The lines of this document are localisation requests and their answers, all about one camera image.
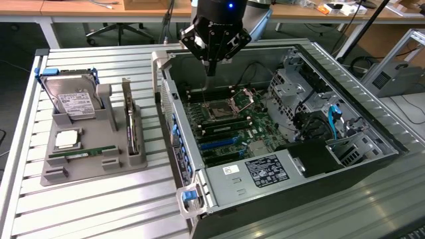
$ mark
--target gray holder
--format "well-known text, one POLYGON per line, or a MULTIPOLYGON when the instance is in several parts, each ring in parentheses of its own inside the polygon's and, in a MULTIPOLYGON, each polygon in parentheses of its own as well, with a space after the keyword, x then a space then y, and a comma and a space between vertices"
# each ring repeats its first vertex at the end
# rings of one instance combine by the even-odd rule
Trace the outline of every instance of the gray holder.
POLYGON ((104 109, 94 111, 94 118, 70 120, 68 114, 53 114, 46 153, 41 172, 41 185, 49 186, 148 166, 140 107, 136 106, 136 137, 138 154, 129 155, 126 150, 126 124, 124 107, 112 108, 109 84, 97 85, 96 93, 101 98, 104 109), (78 130, 80 144, 73 148, 54 150, 56 135, 65 130, 78 130), (56 153, 69 153, 108 146, 101 154, 81 158, 52 157, 56 153))

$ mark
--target power supply label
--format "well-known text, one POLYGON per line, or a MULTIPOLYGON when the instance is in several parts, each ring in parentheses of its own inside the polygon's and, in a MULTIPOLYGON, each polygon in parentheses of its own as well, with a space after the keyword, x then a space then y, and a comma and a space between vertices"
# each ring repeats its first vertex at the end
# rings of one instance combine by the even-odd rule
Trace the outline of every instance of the power supply label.
POLYGON ((289 179, 276 155, 248 161, 245 165, 258 188, 289 179))
POLYGON ((81 116, 94 113, 90 96, 86 92, 58 95, 61 105, 69 116, 81 116))

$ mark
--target green circuit board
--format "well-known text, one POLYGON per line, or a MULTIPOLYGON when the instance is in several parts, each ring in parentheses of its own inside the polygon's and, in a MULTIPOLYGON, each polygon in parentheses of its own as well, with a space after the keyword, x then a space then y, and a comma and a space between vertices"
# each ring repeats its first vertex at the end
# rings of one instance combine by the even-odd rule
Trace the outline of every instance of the green circuit board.
POLYGON ((216 166, 270 153, 276 147, 287 143, 274 127, 274 122, 256 93, 252 93, 252 99, 253 103, 242 109, 250 100, 244 92, 236 94, 233 105, 238 110, 242 109, 240 112, 232 107, 230 99, 184 103, 206 166, 216 166), (234 143, 202 149, 206 144, 226 140, 233 140, 234 143))

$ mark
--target office chair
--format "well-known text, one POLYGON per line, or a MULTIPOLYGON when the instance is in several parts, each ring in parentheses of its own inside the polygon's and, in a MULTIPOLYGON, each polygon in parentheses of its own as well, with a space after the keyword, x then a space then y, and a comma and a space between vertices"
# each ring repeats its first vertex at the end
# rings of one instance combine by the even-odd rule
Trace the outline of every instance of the office chair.
MULTIPOLYGON (((148 33, 145 33, 144 31, 130 27, 129 26, 130 24, 132 23, 116 23, 116 24, 108 25, 108 23, 102 23, 104 27, 101 29, 98 29, 97 31, 94 31, 94 32, 92 32, 89 34, 85 32, 86 43, 90 46, 94 46, 96 45, 96 41, 94 41, 94 39, 92 37, 100 35, 101 33, 106 32, 106 31, 112 31, 112 30, 117 29, 118 30, 118 46, 121 45, 121 35, 124 34, 124 30, 128 30, 128 31, 144 36, 145 38, 149 39, 149 43, 154 44, 153 36, 149 35, 148 33)), ((142 23, 138 24, 138 28, 144 29, 144 24, 142 23)))

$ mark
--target black pole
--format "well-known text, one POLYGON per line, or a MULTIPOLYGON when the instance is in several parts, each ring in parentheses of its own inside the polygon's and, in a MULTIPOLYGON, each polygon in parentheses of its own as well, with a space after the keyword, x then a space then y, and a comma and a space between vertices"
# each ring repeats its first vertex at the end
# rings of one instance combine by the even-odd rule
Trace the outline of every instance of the black pole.
POLYGON ((369 29, 371 23, 373 23, 374 20, 377 19, 377 16, 379 15, 379 13, 381 13, 382 9, 385 8, 386 4, 389 3, 389 1, 390 1, 390 0, 383 0, 382 3, 381 3, 381 5, 378 6, 377 10, 374 11, 374 13, 373 13, 373 15, 371 15, 369 21, 366 22, 365 27, 361 29, 358 35, 355 36, 354 41, 351 42, 350 46, 347 47, 346 51, 343 52, 343 55, 337 59, 337 61, 338 61, 339 63, 343 63, 346 56, 350 54, 350 52, 351 52, 354 46, 357 45, 359 39, 362 38, 365 32, 367 31, 367 29, 369 29))

